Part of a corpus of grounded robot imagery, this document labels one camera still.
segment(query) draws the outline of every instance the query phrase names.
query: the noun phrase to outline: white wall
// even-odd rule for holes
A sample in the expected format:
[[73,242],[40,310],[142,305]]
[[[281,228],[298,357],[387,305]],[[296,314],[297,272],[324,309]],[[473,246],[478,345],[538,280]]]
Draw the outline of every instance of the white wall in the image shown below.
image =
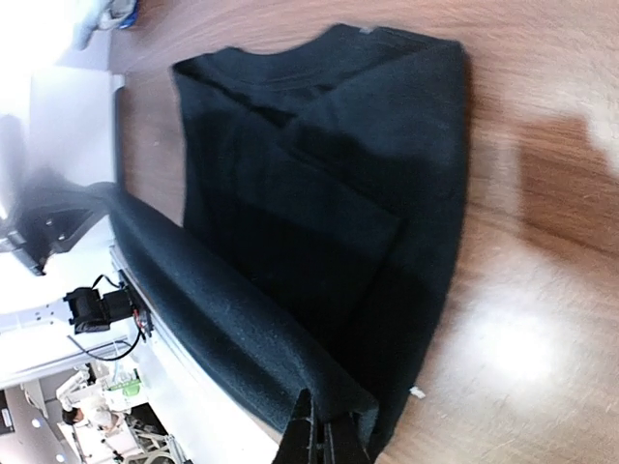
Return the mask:
[[[92,47],[69,53],[65,64],[106,67],[108,35],[96,35]],[[113,92],[108,72],[54,67],[32,75],[0,75],[0,129],[3,124],[10,129],[0,134],[4,209],[18,188],[15,173],[36,166],[51,165],[82,185],[114,180]],[[112,240],[104,219],[72,252],[53,256],[45,277],[30,275],[11,254],[0,254],[0,313],[51,303],[111,272],[107,247]]]
[[[52,464],[56,454],[63,454],[67,462],[77,460],[52,432],[39,411],[30,406],[20,388],[6,390],[7,402],[15,423],[15,433],[0,437],[0,462],[2,464]],[[32,426],[32,419],[41,421],[41,428]]]
[[[83,333],[74,338],[86,350],[123,338],[127,338],[131,344],[134,340],[134,335],[129,335],[131,325],[131,322],[120,321],[112,324],[108,332]],[[67,338],[72,331],[69,324],[54,324],[3,333],[0,336],[0,354],[3,357],[0,362],[0,388],[31,380],[30,372],[35,368],[48,374],[58,372],[57,369],[54,372],[48,372],[49,369],[45,370],[45,367],[54,366],[59,360],[67,360],[67,362],[58,364],[64,368],[73,367],[88,360],[87,356],[80,356],[81,351]],[[117,348],[119,354],[128,349],[124,344],[117,344]]]

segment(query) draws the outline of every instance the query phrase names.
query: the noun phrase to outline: wooden surface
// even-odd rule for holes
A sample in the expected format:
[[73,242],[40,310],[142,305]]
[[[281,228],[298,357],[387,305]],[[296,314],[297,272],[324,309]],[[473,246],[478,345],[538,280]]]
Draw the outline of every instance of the wooden surface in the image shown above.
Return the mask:
[[172,63],[272,52],[334,22],[464,43],[474,95],[457,276],[381,464],[619,462],[616,0],[144,0],[113,41],[133,192],[175,220]]

